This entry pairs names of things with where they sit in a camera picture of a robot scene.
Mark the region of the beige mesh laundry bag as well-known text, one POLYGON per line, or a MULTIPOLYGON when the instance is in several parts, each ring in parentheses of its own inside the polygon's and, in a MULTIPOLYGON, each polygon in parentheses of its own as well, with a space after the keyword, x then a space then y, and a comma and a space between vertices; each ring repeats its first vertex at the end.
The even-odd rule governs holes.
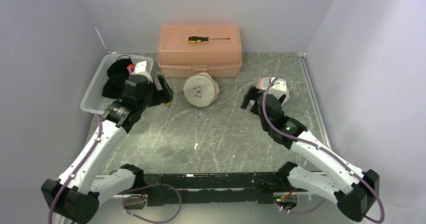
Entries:
POLYGON ((186 100, 195 107, 210 106, 218 97, 219 84, 207 73, 190 77, 183 87, 186 100))

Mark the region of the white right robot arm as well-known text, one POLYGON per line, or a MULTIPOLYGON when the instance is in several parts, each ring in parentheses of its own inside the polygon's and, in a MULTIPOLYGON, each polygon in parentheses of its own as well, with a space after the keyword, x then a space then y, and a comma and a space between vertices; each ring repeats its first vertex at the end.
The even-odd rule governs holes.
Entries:
POLYGON ((335 154, 301 122, 285 115, 274 95, 250 86, 241 104, 258 115, 263 131, 271 139, 319 168, 323 175, 305 170, 295 163, 285 163, 276 173, 282 191, 301 188, 334 203, 347 218, 361 222, 379 196, 380 177, 372 169, 356 167, 335 154))

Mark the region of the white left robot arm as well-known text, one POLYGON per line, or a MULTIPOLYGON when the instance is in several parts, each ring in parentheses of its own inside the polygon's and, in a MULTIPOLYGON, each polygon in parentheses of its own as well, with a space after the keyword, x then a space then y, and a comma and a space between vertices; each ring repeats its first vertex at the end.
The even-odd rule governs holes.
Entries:
POLYGON ((96 180, 96 175, 148 107, 172 102, 173 90, 166 78, 158 74, 157 79, 161 89, 145 75, 129 76, 119 99, 102 115, 96 115, 98 129, 78 157, 56 180, 43 183, 41 191, 49 206, 48 223, 53 223, 54 214, 73 223, 88 223, 114 195, 122 191, 137 194, 146 188, 144 171, 132 164, 123 165, 103 180, 96 180))

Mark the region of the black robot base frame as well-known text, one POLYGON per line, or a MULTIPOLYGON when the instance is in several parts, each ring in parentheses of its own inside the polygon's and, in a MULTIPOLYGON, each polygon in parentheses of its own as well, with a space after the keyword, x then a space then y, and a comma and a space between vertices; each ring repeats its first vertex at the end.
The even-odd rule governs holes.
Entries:
POLYGON ((272 204, 293 190, 287 179, 297 164, 286 162, 276 172, 144 174, 123 194, 145 194, 148 206, 166 204, 256 202, 272 204))

